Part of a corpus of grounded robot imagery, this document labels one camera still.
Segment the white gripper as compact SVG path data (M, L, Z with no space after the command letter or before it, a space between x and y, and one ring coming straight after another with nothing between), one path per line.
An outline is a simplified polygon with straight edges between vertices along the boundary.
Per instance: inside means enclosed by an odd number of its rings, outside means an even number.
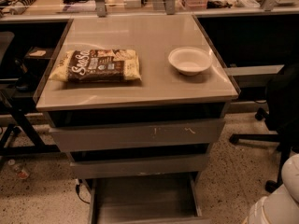
M250 208L249 214L243 220L242 224L270 224L263 210L263 204L265 200L266 198L262 197Z

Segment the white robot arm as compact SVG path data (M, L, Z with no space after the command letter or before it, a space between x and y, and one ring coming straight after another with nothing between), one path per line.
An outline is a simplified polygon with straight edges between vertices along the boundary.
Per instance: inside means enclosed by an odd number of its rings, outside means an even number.
M286 160L281 174L283 184L254 204L242 224L299 224L299 154Z

